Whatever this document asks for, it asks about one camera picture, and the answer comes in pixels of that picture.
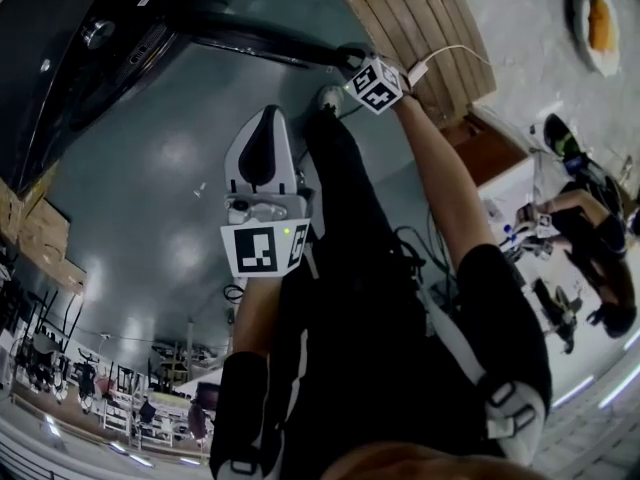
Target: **white cube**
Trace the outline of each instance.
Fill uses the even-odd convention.
[[[366,59],[363,69],[347,82],[345,89],[374,114],[382,114],[402,98],[400,73],[379,58]]]

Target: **white cable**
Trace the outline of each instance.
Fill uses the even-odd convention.
[[[487,59],[485,59],[484,57],[474,52],[471,48],[468,48],[463,44],[453,44],[453,45],[445,46],[444,48],[440,48],[439,50],[436,50],[435,52],[430,53],[424,60],[419,61],[415,66],[413,66],[409,71],[409,76],[408,76],[409,85],[411,85],[411,87],[413,88],[413,86],[415,86],[418,83],[418,80],[420,80],[425,75],[425,73],[429,70],[429,68],[427,67],[427,62],[429,62],[439,53],[442,53],[447,50],[452,50],[453,48],[462,48],[464,50],[467,50],[471,55],[473,55],[474,57],[477,57],[480,61],[484,62],[488,66],[496,66],[496,64],[492,64]]]

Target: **shoe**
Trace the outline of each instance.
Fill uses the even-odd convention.
[[[327,85],[318,93],[318,110],[329,110],[340,117],[343,103],[344,93],[339,85]]]

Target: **strap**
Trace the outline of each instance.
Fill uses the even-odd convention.
[[[486,437],[496,440],[505,456],[520,464],[533,462],[546,410],[540,394],[522,382],[496,381],[482,367],[469,341],[451,318],[421,287],[431,324],[465,376],[485,391]]]

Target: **gray floor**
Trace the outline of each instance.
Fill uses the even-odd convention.
[[[366,38],[343,0],[228,1],[238,14],[335,45]],[[540,122],[544,107],[562,101],[558,113],[611,170],[619,168],[620,156],[638,160],[637,1],[614,0],[624,34],[623,73],[607,80],[577,58],[559,17],[562,0],[469,2],[491,60],[509,66],[495,68],[498,91],[480,102],[483,108],[519,132]],[[76,334],[82,344],[97,350],[100,332],[126,338],[104,343],[102,354],[141,368],[150,340],[183,339],[192,319],[196,341],[226,346],[221,288],[230,276],[218,231],[225,219],[224,152],[267,104],[280,105],[297,129],[317,89],[333,79],[194,46],[69,150],[50,199],[72,222],[68,256],[89,273]],[[424,233],[426,205],[395,117],[361,112],[345,122],[392,224]],[[306,167],[317,186],[309,162]],[[318,215],[314,222],[321,228]],[[425,274],[439,276],[432,265]],[[23,268],[22,275],[34,272]],[[33,278],[40,292],[45,284]]]

